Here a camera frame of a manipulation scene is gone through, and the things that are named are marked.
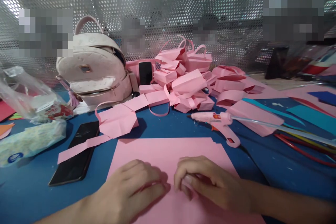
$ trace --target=blue paper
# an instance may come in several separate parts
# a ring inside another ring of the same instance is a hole
[[[294,117],[292,115],[289,115],[289,114],[286,114],[284,112],[281,112],[279,110],[275,110],[273,108],[267,107],[267,106],[265,106],[265,105],[257,102],[256,100],[252,100],[252,99],[249,99],[249,98],[243,98],[243,100],[246,101],[246,102],[248,102],[248,103],[251,103],[251,104],[253,104],[253,105],[255,105],[255,106],[259,107],[259,108],[262,108],[263,110],[266,110],[266,111],[269,111],[271,113],[278,114],[278,115],[281,115],[281,116],[284,116],[284,117],[288,117],[288,118],[290,118],[290,119],[292,119],[294,121],[297,121],[298,123],[301,123],[302,125],[304,125],[304,123],[301,120],[297,119],[296,117]]]
[[[317,97],[320,101],[336,106],[336,95],[333,93],[324,92],[309,92],[308,94]]]
[[[303,105],[295,106],[293,108],[287,109],[286,111],[336,135],[336,119],[334,117],[330,117],[326,114],[318,112],[315,109]]]

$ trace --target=smartphone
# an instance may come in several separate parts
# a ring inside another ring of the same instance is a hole
[[[71,141],[68,149],[84,143],[87,139],[98,136],[99,122],[88,122],[81,124]],[[60,163],[49,182],[49,186],[60,186],[63,184],[83,180],[89,168],[94,147],[88,148],[76,156]]]
[[[140,85],[149,85],[153,79],[152,63],[139,63]]]

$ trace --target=plastic bag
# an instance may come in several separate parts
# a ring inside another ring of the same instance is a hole
[[[5,69],[15,79],[15,89],[8,86],[5,75],[0,73],[0,97],[23,118],[31,123],[48,123],[54,119],[69,119],[72,109],[50,87],[27,74],[21,66]]]
[[[6,167],[21,158],[28,158],[49,148],[66,137],[67,122],[56,119],[51,123],[26,128],[23,132],[0,141],[0,167]]]

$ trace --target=hand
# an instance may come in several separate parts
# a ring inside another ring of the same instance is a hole
[[[116,170],[88,198],[91,223],[128,224],[153,201],[169,191],[159,169],[133,160]]]
[[[174,175],[175,191],[182,190],[190,197],[188,183],[198,193],[210,199],[219,207],[235,212],[250,213],[251,198],[245,190],[244,181],[232,175],[204,156],[183,157]]]

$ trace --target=person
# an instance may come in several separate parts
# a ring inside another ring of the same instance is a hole
[[[336,223],[333,203],[233,177],[204,156],[179,160],[174,189],[190,198],[185,183],[228,211],[258,213],[288,224]],[[94,194],[37,223],[129,224],[170,189],[157,168],[133,160]]]

